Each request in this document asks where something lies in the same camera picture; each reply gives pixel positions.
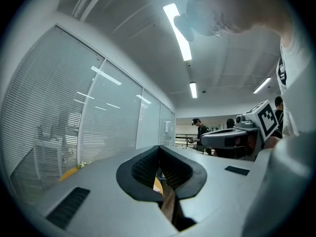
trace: fluorescent light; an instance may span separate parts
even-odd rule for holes
[[[136,96],[139,97],[140,99],[142,99],[145,103],[151,104],[150,101],[148,101],[146,98],[142,97],[141,95],[136,95]]]
[[[120,109],[120,107],[117,107],[117,106],[115,106],[115,105],[111,105],[111,104],[108,104],[108,103],[107,103],[107,105],[109,105],[109,106],[113,106],[113,107],[115,107],[115,108]]]
[[[78,91],[77,91],[77,93],[78,93],[78,94],[80,94],[80,95],[82,95],[82,96],[85,96],[85,97],[88,97],[88,98],[94,99],[94,97],[89,97],[88,95],[85,95],[85,94],[83,94],[83,93],[81,93],[81,92],[78,92]]]
[[[263,86],[266,85],[266,84],[268,83],[268,81],[270,81],[270,79],[271,79],[271,77],[268,77],[267,79],[265,79],[265,81],[264,81],[264,82],[259,86],[259,88],[257,88],[253,93],[254,93],[254,94],[258,93],[258,91],[259,91],[260,89],[262,89]]]
[[[106,111],[106,109],[103,109],[103,108],[100,108],[100,107],[97,107],[97,106],[95,106],[95,108],[98,108],[98,109]]]
[[[82,104],[84,104],[84,102],[79,101],[79,100],[77,100],[77,99],[74,99],[74,101],[76,101],[76,102],[78,102],[78,103],[82,103]]]
[[[198,98],[196,83],[195,82],[191,82],[190,83],[190,88],[191,88],[191,92],[192,92],[192,97],[193,98]]]
[[[116,83],[117,85],[121,85],[121,84],[122,84],[122,83],[119,82],[118,80],[115,80],[113,77],[109,76],[108,74],[104,73],[103,71],[101,71],[100,69],[98,69],[98,68],[96,68],[96,67],[94,67],[94,66],[92,66],[91,69],[92,69],[93,71],[97,72],[99,75],[105,77],[106,79],[108,79],[108,80],[110,80],[110,81]]]
[[[180,16],[180,13],[178,11],[177,6],[174,3],[172,3],[172,4],[164,6],[163,10],[166,13],[166,15],[170,21],[170,24],[172,26],[172,29],[176,35],[176,38],[178,40],[180,50],[181,50],[181,53],[183,56],[183,60],[184,61],[192,60],[189,42],[187,42],[187,40],[183,37],[183,35],[180,33],[178,28],[176,28],[176,26],[174,25],[174,22],[173,22],[173,18],[175,16]]]

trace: person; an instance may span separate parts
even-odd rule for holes
[[[254,26],[276,32],[281,38],[276,73],[282,94],[315,63],[304,28],[286,0],[189,0],[187,14],[176,16],[174,23],[188,41],[194,39],[191,29],[205,36],[240,34]],[[286,103],[283,108],[283,137],[298,134]]]
[[[197,139],[194,139],[193,141],[197,142],[197,150],[204,152],[205,146],[202,145],[199,139],[202,134],[209,132],[209,129],[201,122],[199,118],[192,119],[192,125],[197,126]]]
[[[282,133],[283,130],[283,100],[280,96],[275,99],[276,104],[276,119],[278,121],[278,130]]]
[[[232,118],[229,118],[229,119],[226,121],[226,125],[227,125],[227,128],[233,128],[234,125],[235,125],[235,121],[234,121]]]

